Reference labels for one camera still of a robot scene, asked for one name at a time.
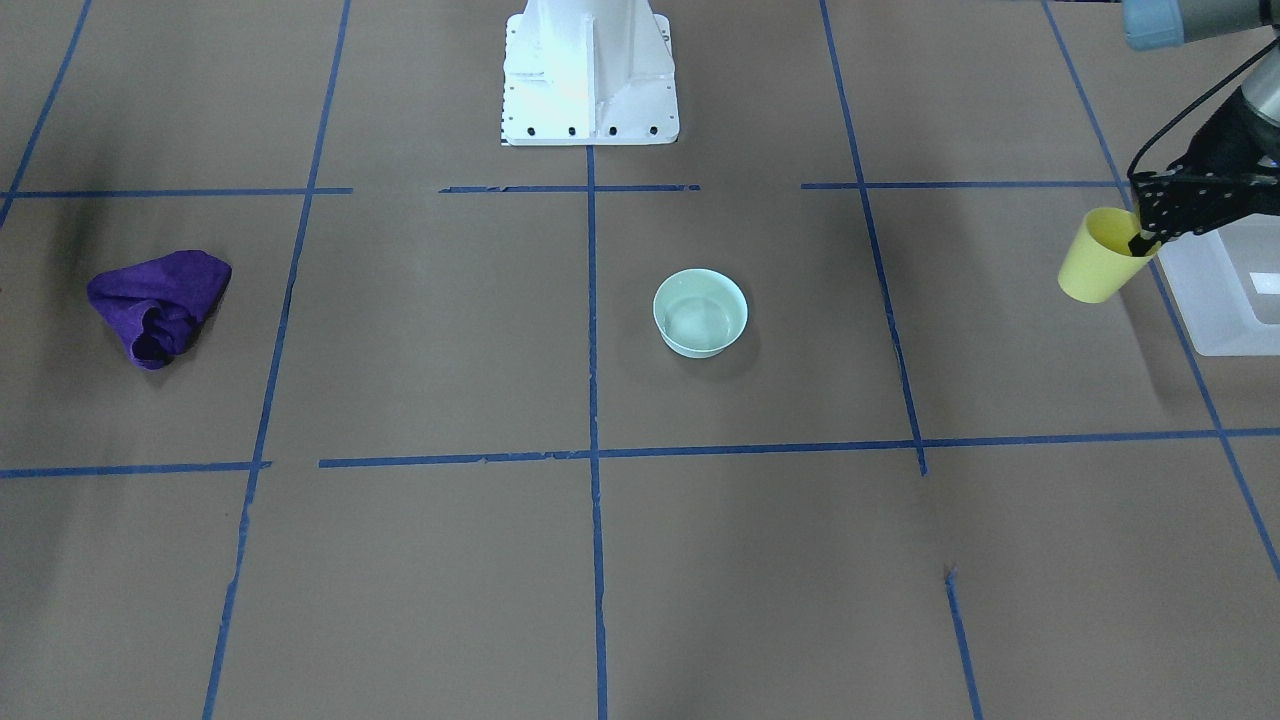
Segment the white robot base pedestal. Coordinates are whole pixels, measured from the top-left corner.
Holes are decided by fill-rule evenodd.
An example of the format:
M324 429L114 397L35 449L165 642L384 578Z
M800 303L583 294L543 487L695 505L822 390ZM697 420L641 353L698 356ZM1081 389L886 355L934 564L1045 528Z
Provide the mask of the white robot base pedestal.
M649 146L681 135L669 19L648 1L529 1L504 28L500 142Z

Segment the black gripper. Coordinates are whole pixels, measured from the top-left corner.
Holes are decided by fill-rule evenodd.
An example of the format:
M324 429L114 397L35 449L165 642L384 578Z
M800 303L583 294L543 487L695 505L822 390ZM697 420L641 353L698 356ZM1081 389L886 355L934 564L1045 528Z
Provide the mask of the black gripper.
M1231 95L1165 170L1130 163L1139 233L1130 258L1151 258L1161 241L1203 234L1251 215L1279 214L1277 124L1243 95Z

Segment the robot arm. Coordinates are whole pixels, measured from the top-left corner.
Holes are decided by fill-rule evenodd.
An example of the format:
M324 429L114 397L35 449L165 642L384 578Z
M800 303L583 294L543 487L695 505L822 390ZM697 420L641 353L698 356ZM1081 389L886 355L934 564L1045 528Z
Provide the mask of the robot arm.
M1252 29L1277 31L1275 1L1125 1L1130 49L1181 47ZM1147 152L1225 88L1231 92L1162 170L1140 170ZM1204 234L1260 214L1277 215L1277 40L1248 56L1157 129L1125 176L1138 228L1126 252L1147 258L1184 234Z

